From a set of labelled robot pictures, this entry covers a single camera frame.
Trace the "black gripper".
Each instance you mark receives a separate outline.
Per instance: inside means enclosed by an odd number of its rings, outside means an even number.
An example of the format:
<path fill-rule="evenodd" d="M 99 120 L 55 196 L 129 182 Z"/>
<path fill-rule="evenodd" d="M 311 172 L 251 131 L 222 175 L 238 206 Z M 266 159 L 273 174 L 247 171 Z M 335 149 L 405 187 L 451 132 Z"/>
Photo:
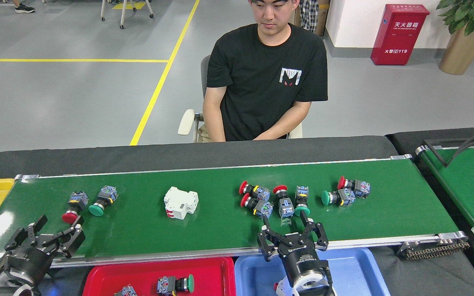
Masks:
<path fill-rule="evenodd" d="M 301 275 L 310 271 L 324 276 L 321 260 L 318 258 L 315 243 L 310 239 L 311 232 L 317 236 L 317 244 L 326 251 L 329 245 L 326 232 L 322 223 L 314 222 L 303 212 L 303 243 L 300 234 L 288 234 L 286 236 L 273 231 L 270 227 L 268 217 L 262 217 L 264 223 L 261 232 L 258 233 L 258 247 L 261 249 L 265 261 L 269 262 L 275 248 L 278 247 L 279 257 L 287 274 L 288 282 L 295 283 Z"/>
<path fill-rule="evenodd" d="M 12 283 L 40 284 L 49 271 L 53 255 L 58 252 L 64 257 L 72 257 L 85 240 L 81 225 L 83 217 L 77 217 L 70 228 L 56 234 L 42 234 L 42 248 L 20 247 L 24 242 L 36 246 L 37 232 L 45 226 L 48 219 L 43 214 L 37 222 L 31 223 L 26 229 L 18 228 L 8 242 L 8 250 L 0 261 L 0 272 L 10 278 Z"/>

